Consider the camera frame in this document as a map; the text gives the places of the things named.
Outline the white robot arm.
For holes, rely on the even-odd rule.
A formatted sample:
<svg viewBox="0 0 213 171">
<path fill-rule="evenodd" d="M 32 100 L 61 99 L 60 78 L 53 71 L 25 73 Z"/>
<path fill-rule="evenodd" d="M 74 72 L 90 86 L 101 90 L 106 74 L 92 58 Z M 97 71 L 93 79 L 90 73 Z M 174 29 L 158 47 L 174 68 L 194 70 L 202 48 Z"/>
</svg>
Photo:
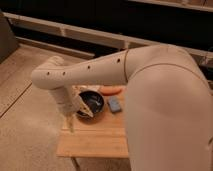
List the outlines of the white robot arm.
<svg viewBox="0 0 213 171">
<path fill-rule="evenodd" d="M 67 65 L 51 57 L 31 74 L 63 114 L 78 110 L 71 85 L 124 85 L 132 171 L 211 171 L 213 95 L 184 49 L 159 44 Z"/>
</svg>

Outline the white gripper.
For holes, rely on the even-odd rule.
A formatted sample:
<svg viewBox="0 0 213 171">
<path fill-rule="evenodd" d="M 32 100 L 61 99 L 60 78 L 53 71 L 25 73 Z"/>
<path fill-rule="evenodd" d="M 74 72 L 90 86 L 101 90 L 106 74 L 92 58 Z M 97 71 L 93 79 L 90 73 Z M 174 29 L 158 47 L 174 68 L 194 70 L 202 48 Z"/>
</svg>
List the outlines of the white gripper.
<svg viewBox="0 0 213 171">
<path fill-rule="evenodd" d="M 58 110 L 66 117 L 67 127 L 70 132 L 73 132 L 73 113 L 78 111 L 78 114 L 84 117 L 93 118 L 94 114 L 89 106 L 79 97 L 73 89 L 59 87 L 50 90 L 49 93 L 55 100 Z"/>
</svg>

